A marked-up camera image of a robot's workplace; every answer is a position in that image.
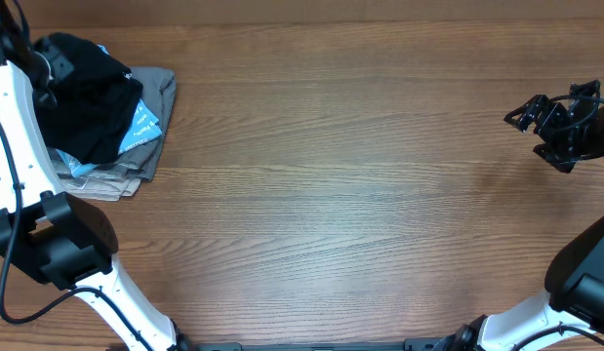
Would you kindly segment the black t-shirt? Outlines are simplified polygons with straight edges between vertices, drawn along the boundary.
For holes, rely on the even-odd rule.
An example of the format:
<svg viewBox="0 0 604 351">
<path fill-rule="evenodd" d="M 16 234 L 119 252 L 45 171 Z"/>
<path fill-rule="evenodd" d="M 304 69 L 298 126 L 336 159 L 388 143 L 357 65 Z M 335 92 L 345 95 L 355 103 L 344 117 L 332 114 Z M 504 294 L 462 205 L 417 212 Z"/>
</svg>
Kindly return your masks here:
<svg viewBox="0 0 604 351">
<path fill-rule="evenodd" d="M 71 81 L 102 81 L 116 79 L 120 76 L 127 79 L 132 78 L 131 69 L 128 66 L 111 57 L 97 44 L 61 32 L 48 36 L 59 44 L 74 64 L 75 72 L 71 77 Z"/>
</svg>

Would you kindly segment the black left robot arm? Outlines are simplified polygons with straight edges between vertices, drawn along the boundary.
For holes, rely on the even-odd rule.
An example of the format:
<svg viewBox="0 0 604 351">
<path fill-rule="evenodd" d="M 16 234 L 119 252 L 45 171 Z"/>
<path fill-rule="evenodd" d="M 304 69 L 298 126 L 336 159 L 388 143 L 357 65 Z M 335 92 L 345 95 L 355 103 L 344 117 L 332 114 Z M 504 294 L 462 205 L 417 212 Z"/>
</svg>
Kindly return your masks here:
<svg viewBox="0 0 604 351">
<path fill-rule="evenodd" d="M 68 194 L 54 171 L 35 110 L 58 103 L 50 84 L 71 64 L 55 48 L 37 52 L 24 16 L 0 1 L 0 317 L 35 321 L 76 296 L 93 308 L 128 350 L 190 350 L 190 339 L 133 282 L 103 211 Z M 61 296 L 16 318 L 6 308 L 8 274 L 16 267 Z"/>
</svg>

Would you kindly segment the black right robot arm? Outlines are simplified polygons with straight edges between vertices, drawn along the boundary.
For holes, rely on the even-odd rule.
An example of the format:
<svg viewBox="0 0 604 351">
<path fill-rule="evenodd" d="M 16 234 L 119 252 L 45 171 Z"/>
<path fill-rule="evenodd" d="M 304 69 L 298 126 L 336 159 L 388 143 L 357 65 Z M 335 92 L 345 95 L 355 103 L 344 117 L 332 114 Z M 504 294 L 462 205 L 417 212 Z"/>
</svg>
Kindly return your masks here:
<svg viewBox="0 0 604 351">
<path fill-rule="evenodd" d="M 541 138 L 534 151 L 560 173 L 604 159 L 604 97 L 592 80 L 558 97 L 535 95 L 504 121 Z M 544 288 L 511 309 L 482 315 L 431 344 L 433 350 L 542 350 L 583 336 L 604 347 L 604 215 L 553 259 Z"/>
</svg>

